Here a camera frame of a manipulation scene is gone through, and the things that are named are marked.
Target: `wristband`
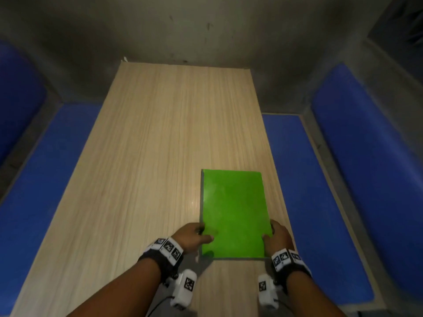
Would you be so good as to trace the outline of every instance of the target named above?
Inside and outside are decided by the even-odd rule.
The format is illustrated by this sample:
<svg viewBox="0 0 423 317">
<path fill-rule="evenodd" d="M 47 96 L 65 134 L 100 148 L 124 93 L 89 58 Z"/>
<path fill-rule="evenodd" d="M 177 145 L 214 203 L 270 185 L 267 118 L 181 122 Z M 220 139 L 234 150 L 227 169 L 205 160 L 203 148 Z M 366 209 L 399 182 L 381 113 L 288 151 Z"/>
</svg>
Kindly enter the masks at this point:
<svg viewBox="0 0 423 317">
<path fill-rule="evenodd" d="M 294 250 L 282 249 L 272 256 L 273 267 L 276 273 L 276 280 L 282 286 L 283 292 L 288 294 L 286 281 L 288 276 L 294 271 L 302 271 L 311 277 L 310 269 L 301 260 L 299 254 Z"/>
<path fill-rule="evenodd" d="M 172 237 L 158 238 L 148 245 L 138 261 L 144 258 L 156 261 L 161 272 L 160 281 L 164 283 L 167 278 L 178 272 L 179 265 L 184 259 L 183 252 L 182 247 Z"/>
</svg>

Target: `blue panel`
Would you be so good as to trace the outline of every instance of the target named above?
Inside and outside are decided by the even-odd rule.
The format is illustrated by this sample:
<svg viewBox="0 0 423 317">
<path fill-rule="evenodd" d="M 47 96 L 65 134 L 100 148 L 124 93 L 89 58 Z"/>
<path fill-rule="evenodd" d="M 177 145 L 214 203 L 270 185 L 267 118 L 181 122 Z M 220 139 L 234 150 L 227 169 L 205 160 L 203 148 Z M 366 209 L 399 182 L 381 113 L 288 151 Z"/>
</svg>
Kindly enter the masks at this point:
<svg viewBox="0 0 423 317">
<path fill-rule="evenodd" d="M 46 90 L 33 66 L 0 41 L 0 164 L 44 102 Z"/>
<path fill-rule="evenodd" d="M 64 105 L 0 206 L 0 315 L 12 311 L 100 108 Z"/>
<path fill-rule="evenodd" d="M 312 107 L 386 269 L 423 298 L 421 163 L 345 65 Z"/>
<path fill-rule="evenodd" d="M 373 291 L 307 134 L 297 116 L 263 115 L 298 251 L 336 304 L 373 300 Z"/>
</svg>

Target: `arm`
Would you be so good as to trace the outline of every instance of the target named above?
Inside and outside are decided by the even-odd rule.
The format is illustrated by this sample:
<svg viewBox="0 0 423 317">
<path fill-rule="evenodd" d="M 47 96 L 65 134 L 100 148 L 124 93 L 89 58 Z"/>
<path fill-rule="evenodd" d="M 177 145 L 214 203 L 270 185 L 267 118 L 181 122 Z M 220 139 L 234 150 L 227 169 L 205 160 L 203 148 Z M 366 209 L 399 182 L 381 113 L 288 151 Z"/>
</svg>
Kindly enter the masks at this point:
<svg viewBox="0 0 423 317">
<path fill-rule="evenodd" d="M 264 249 L 267 256 L 284 248 L 294 250 L 292 238 L 286 227 L 271 220 L 273 236 L 263 235 Z M 317 287 L 313 279 L 301 271 L 292 272 L 286 281 L 292 310 L 296 317 L 309 316 L 345 316 Z"/>
<path fill-rule="evenodd" d="M 199 235 L 203 230 L 204 224 L 186 224 L 172 238 L 182 247 L 184 254 L 188 254 L 213 241 L 213 236 Z M 101 288 L 68 317 L 145 316 L 160 285 L 160 277 L 156 261 L 145 258 Z"/>
</svg>

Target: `cable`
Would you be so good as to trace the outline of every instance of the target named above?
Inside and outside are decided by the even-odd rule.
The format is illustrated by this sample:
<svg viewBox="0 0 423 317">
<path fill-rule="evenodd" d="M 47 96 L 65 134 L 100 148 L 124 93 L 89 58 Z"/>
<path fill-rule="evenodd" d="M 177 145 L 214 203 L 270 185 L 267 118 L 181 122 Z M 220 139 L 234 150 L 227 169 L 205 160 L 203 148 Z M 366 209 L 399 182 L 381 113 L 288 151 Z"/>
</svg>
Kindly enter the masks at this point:
<svg viewBox="0 0 423 317">
<path fill-rule="evenodd" d="M 163 303 L 166 299 L 174 299 L 175 297 L 173 297 L 173 296 L 167 296 L 167 297 L 164 297 L 152 310 L 151 310 L 151 312 L 150 312 L 150 314 L 148 314 L 147 315 L 147 317 L 150 317 L 151 316 L 151 314 L 156 310 L 156 308 L 157 307 L 159 307 L 159 305 L 161 304 L 161 303 Z"/>
<path fill-rule="evenodd" d="M 274 301 L 277 301 L 279 304 L 282 304 L 283 306 L 285 306 L 287 309 L 289 309 L 289 311 L 291 311 L 292 313 L 293 313 L 293 311 L 292 311 L 292 309 L 287 305 L 287 304 L 285 304 L 283 301 L 281 301 L 281 300 L 279 300 L 279 299 L 274 299 Z"/>
</svg>

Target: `forearm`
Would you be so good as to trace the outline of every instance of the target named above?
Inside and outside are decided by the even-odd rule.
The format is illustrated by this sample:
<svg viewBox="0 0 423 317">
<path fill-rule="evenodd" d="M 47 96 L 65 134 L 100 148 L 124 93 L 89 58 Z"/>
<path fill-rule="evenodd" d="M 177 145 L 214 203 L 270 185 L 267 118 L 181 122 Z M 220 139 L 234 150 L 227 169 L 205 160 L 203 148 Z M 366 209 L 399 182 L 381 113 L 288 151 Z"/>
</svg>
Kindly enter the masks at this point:
<svg viewBox="0 0 423 317">
<path fill-rule="evenodd" d="M 157 263 L 143 259 L 101 288 L 69 317 L 145 316 L 160 285 L 160 276 Z"/>
<path fill-rule="evenodd" d="M 295 271 L 286 281 L 289 300 L 296 317 L 345 316 L 302 271 Z"/>
</svg>

